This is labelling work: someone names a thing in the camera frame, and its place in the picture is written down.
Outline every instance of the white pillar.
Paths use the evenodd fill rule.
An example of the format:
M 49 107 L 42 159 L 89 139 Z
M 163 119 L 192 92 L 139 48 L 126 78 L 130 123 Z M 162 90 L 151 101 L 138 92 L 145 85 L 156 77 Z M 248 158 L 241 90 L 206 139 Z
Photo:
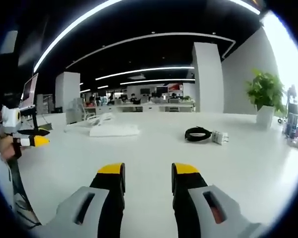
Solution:
M 194 101 L 196 98 L 196 84 L 195 83 L 183 83 L 183 97 L 190 96 Z
M 62 107 L 63 112 L 71 108 L 75 98 L 80 97 L 80 74 L 64 72 L 55 81 L 55 107 Z
M 218 46 L 195 42 L 192 56 L 195 73 L 196 111 L 223 113 L 223 73 Z
M 43 94 L 36 95 L 36 111 L 37 115 L 44 113 Z

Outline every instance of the white wall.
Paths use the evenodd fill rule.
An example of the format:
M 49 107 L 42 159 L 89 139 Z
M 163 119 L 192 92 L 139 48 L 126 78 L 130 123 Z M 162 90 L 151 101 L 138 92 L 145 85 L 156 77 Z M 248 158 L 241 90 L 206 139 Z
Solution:
M 80 97 L 80 74 L 64 72 L 56 78 L 55 106 L 63 107 L 65 112 L 75 98 Z
M 44 103 L 43 103 L 43 94 L 36 95 L 36 111 L 37 115 L 44 113 Z
M 223 113 L 224 86 L 218 46 L 195 42 L 192 56 L 196 85 L 196 111 Z
M 245 91 L 245 82 L 254 78 L 254 68 L 278 75 L 273 50 L 263 28 L 222 62 L 224 113 L 256 114 Z
M 61 73 L 55 79 L 55 107 L 56 108 L 63 106 L 63 84 L 64 84 L 64 74 Z
M 195 83 L 183 83 L 183 96 L 190 96 L 194 101 L 196 101 L 195 87 Z

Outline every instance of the curved led light strip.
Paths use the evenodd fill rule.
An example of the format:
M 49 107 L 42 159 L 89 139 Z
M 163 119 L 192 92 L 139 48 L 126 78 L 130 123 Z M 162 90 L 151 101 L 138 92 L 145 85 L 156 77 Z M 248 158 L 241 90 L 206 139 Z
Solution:
M 94 15 L 95 13 L 101 11 L 102 9 L 105 9 L 108 6 L 111 6 L 115 3 L 118 3 L 122 0 L 108 0 L 97 7 L 94 7 L 92 10 L 88 11 L 84 15 L 80 16 L 78 19 L 76 19 L 74 22 L 72 22 L 71 25 L 69 25 L 64 31 L 61 32 L 60 35 L 48 46 L 48 48 L 45 50 L 45 52 L 41 55 L 39 61 L 34 66 L 33 72 L 35 73 L 40 66 L 40 64 L 43 62 L 45 57 L 51 52 L 51 50 L 54 48 L 54 46 L 64 37 L 66 36 L 70 31 L 72 31 L 77 25 L 79 25 L 81 22 L 89 18 L 90 16 Z
M 122 72 L 122 73 L 114 73 L 114 74 L 111 74 L 111 75 L 96 78 L 95 80 L 100 80 L 100 79 L 103 79 L 103 78 L 109 78 L 109 77 L 114 77 L 114 76 L 128 74 L 128 73 L 137 73 L 137 72 L 154 71 L 154 70 L 167 70 L 167 69 L 194 69 L 194 67 L 191 67 L 191 66 L 174 66 L 174 67 L 160 67 L 160 68 L 144 68 L 144 69 L 126 71 L 126 72 Z
M 248 10 L 254 12 L 256 15 L 259 15 L 260 14 L 260 11 L 257 10 L 256 8 L 254 8 L 253 6 L 249 5 L 248 3 L 242 1 L 242 0 L 229 0 L 229 1 L 232 1 L 238 5 L 241 5 L 243 6 L 244 8 L 247 8 Z
M 120 85 L 134 84 L 134 83 L 148 83 L 148 82 L 164 82 L 164 81 L 195 81 L 195 79 L 190 79 L 190 78 L 182 78 L 182 79 L 180 79 L 180 78 L 176 78 L 176 79 L 153 79 L 153 80 L 142 80 L 142 81 L 121 83 Z
M 108 0 L 96 7 L 94 7 L 92 10 L 88 11 L 87 13 L 85 13 L 84 15 L 80 16 L 78 19 L 76 19 L 74 22 L 72 22 L 64 31 L 62 31 L 60 33 L 60 35 L 57 36 L 57 38 L 55 38 L 55 40 L 48 46 L 48 48 L 45 50 L 45 52 L 41 55 L 41 57 L 39 58 L 38 62 L 35 64 L 33 72 L 35 73 L 37 71 L 37 69 L 39 68 L 40 64 L 43 62 L 43 60 L 45 59 L 45 57 L 51 52 L 51 50 L 55 47 L 55 45 L 64 37 L 66 36 L 70 31 L 72 31 L 76 26 L 78 26 L 80 23 L 82 23 L 84 20 L 88 19 L 90 16 L 94 15 L 95 13 L 115 4 L 118 3 L 120 1 L 123 0 Z M 247 8 L 248 10 L 254 12 L 255 14 L 259 15 L 260 11 L 257 10 L 256 8 L 252 7 L 251 5 L 241 1 L 241 0 L 229 0 L 231 2 L 234 2 L 236 4 L 241 5 L 242 7 Z
M 204 34 L 204 33 L 195 33 L 195 32 L 168 32 L 168 33 L 158 33 L 158 34 L 150 34 L 150 35 L 145 35 L 145 36 L 138 36 L 138 37 L 134 37 L 134 38 L 130 38 L 130 39 L 126 39 L 123 41 L 119 41 L 116 42 L 114 44 L 105 46 L 103 48 L 100 48 L 96 51 L 93 51 L 87 55 L 84 55 L 83 57 L 79 58 L 78 60 L 74 61 L 73 63 L 71 63 L 69 66 L 66 67 L 66 69 L 68 69 L 69 67 L 71 67 L 72 65 L 78 63 L 79 61 L 95 54 L 98 53 L 100 51 L 103 51 L 105 49 L 111 48 L 113 46 L 117 46 L 117 45 L 121 45 L 123 43 L 127 43 L 127 42 L 131 42 L 131 41 L 136 41 L 136 40 L 141 40 L 141 39 L 145 39 L 145 38 L 151 38 L 151 37 L 160 37 L 160 36 L 201 36 L 201 37 L 210 37 L 210 38 L 216 38 L 216 39 L 220 39 L 220 40 L 224 40 L 224 41 L 229 41 L 231 42 L 231 45 L 228 47 L 228 49 L 224 52 L 224 54 L 222 55 L 222 58 L 224 58 L 228 52 L 233 48 L 233 46 L 235 45 L 236 41 L 226 38 L 226 37 L 222 37 L 222 36 L 216 36 L 216 35 L 210 35 L 210 34 Z

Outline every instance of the white tabletop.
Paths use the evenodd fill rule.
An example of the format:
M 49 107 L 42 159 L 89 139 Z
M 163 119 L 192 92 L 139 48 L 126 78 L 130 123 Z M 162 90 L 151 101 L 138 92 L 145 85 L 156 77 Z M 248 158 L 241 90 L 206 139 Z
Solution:
M 24 151 L 18 160 L 23 186 L 42 224 L 59 203 L 81 186 L 89 186 L 97 170 L 110 163 L 126 164 L 122 238 L 177 237 L 172 209 L 171 163 L 195 166 L 208 184 L 235 199 L 252 222 L 270 224 L 291 198 L 298 183 L 298 149 L 286 145 L 274 120 L 260 131 L 255 116 L 150 113 L 116 114 L 134 123 L 140 135 L 90 138 L 51 131 L 51 143 Z M 189 143 L 190 127 L 227 132 L 229 143 Z
M 189 103 L 142 103 L 142 104 L 132 104 L 132 103 L 122 103 L 122 104 L 115 104 L 115 105 L 103 105 L 99 107 L 84 107 L 85 109 L 96 109 L 102 107 L 121 107 L 121 108 L 133 108 L 133 107 L 193 107 L 192 104 Z

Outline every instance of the yellow tip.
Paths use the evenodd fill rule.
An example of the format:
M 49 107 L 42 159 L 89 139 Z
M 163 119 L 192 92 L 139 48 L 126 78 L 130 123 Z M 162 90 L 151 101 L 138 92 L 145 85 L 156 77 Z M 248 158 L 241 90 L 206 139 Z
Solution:
M 36 135 L 34 137 L 34 146 L 42 146 L 48 143 L 50 143 L 50 141 L 44 136 Z
M 100 174 L 120 174 L 120 166 L 122 163 L 110 164 L 102 167 L 97 173 Z
M 192 165 L 181 164 L 181 163 L 174 163 L 177 168 L 178 174 L 192 174 L 192 173 L 199 173 L 199 171 L 193 167 Z

